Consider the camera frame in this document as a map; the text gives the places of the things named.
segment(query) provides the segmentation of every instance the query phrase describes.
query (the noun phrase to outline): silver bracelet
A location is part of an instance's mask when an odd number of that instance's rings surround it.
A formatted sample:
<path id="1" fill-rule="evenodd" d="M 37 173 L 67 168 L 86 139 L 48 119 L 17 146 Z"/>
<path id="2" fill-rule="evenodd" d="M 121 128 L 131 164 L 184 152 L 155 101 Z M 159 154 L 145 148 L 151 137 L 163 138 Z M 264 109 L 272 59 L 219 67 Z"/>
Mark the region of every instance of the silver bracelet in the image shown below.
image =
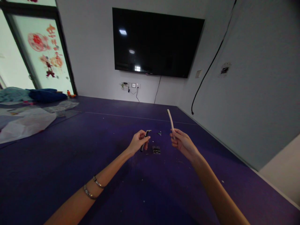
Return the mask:
<path id="1" fill-rule="evenodd" d="M 106 186 L 102 186 L 96 179 L 96 175 L 94 175 L 94 182 L 98 185 L 99 188 L 104 189 Z"/>
<path id="2" fill-rule="evenodd" d="M 96 199 L 97 199 L 97 197 L 94 197 L 94 196 L 87 190 L 87 185 L 86 185 L 86 184 L 83 186 L 83 189 L 84 189 L 84 192 L 86 193 L 86 195 L 87 195 L 90 199 L 92 199 L 92 200 L 96 200 Z"/>

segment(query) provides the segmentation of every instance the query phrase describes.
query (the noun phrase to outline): blue blanket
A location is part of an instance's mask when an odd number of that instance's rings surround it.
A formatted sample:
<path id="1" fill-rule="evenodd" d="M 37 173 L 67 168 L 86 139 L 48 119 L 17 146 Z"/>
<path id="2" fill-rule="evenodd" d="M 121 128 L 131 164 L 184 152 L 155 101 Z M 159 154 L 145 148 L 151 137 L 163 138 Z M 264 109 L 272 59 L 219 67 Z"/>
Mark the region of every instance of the blue blanket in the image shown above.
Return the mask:
<path id="1" fill-rule="evenodd" d="M 63 93 L 59 93 L 57 92 L 56 89 L 52 89 L 52 88 L 38 89 L 38 90 L 31 89 L 29 91 L 30 91 L 29 97 L 41 103 L 51 103 L 51 102 L 56 102 L 68 98 L 67 95 Z"/>
<path id="2" fill-rule="evenodd" d="M 32 98 L 28 96 L 29 92 L 18 87 L 8 87 L 0 90 L 0 102 L 32 101 Z"/>

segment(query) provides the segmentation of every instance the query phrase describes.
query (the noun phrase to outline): electrical cable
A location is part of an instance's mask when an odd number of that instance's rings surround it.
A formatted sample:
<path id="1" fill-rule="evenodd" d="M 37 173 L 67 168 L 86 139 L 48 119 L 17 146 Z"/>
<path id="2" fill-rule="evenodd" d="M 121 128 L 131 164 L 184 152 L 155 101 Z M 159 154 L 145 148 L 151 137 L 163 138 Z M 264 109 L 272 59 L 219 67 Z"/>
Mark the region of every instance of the electrical cable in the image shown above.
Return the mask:
<path id="1" fill-rule="evenodd" d="M 206 77 L 206 75 L 207 75 L 207 73 L 208 73 L 210 67 L 212 66 L 212 64 L 213 64 L 213 62 L 214 62 L 216 56 L 218 55 L 219 50 L 220 50 L 220 48 L 221 48 L 221 46 L 222 46 L 222 44 L 223 44 L 223 41 L 224 41 L 224 39 L 225 39 L 225 36 L 226 36 L 226 34 L 227 34 L 227 31 L 228 31 L 228 28 L 229 28 L 229 25 L 230 25 L 230 22 L 231 22 L 231 18 L 232 18 L 232 15 L 233 15 L 233 9 L 234 9 L 235 3 L 237 3 L 237 0 L 234 1 L 233 7 L 232 7 L 232 10 L 231 10 L 230 20 L 229 20 L 229 23 L 228 23 L 228 25 L 227 25 L 227 29 L 226 29 L 226 32 L 225 32 L 225 34 L 224 34 L 224 37 L 223 37 L 223 39 L 222 39 L 222 41 L 221 41 L 221 44 L 220 44 L 220 46 L 219 46 L 219 48 L 218 48 L 218 50 L 217 50 L 217 53 L 216 53 L 215 57 L 213 58 L 213 60 L 212 60 L 212 62 L 211 62 L 211 64 L 210 64 L 208 70 L 206 71 L 205 75 L 203 76 L 202 81 L 201 81 L 201 83 L 200 83 L 200 86 L 198 87 L 198 90 L 197 90 L 197 92 L 196 92 L 196 94 L 195 94 L 195 97 L 194 97 L 194 100 L 193 100 L 193 103 L 192 103 L 192 107 L 191 107 L 192 115 L 194 115 L 194 112 L 193 112 L 194 101 L 195 101 L 195 98 L 196 98 L 196 96 L 197 96 L 197 94 L 198 94 L 198 91 L 199 91 L 199 89 L 200 89 L 200 87 L 201 87 L 201 84 L 202 84 L 204 78 Z"/>
<path id="2" fill-rule="evenodd" d="M 160 79 L 159 79 L 159 83 L 158 83 L 158 87 L 157 87 L 157 92 L 158 92 L 158 88 L 159 88 L 161 78 L 162 78 L 162 76 L 160 75 Z"/>
<path id="3" fill-rule="evenodd" d="M 140 102 L 140 100 L 138 99 L 138 87 L 137 87 L 137 95 L 136 95 L 136 98 L 137 98 L 138 102 Z"/>

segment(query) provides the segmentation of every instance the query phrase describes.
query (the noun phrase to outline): flat screen tv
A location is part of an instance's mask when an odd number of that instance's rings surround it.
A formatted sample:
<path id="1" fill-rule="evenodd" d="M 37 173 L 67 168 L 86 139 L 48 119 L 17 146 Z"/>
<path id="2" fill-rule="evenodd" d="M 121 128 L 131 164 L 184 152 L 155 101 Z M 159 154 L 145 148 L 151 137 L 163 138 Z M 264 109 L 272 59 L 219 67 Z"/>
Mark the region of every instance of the flat screen tv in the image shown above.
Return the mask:
<path id="1" fill-rule="evenodd" d="M 204 19 L 112 9 L 115 69 L 187 78 Z"/>

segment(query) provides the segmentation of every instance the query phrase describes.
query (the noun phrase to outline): purple floor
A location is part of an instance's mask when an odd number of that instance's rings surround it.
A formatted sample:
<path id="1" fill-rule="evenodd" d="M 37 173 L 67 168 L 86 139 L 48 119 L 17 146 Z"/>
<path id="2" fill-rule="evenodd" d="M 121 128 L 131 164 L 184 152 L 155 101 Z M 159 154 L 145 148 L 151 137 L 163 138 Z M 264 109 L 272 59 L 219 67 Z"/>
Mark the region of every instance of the purple floor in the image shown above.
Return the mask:
<path id="1" fill-rule="evenodd" d="M 76 101 L 76 112 L 45 131 L 0 145 L 0 224 L 43 224 L 140 129 L 152 130 L 149 149 L 159 145 L 161 154 L 137 152 L 80 224 L 219 224 L 193 168 L 170 144 L 167 108 L 251 224 L 300 223 L 300 211 L 177 107 Z"/>

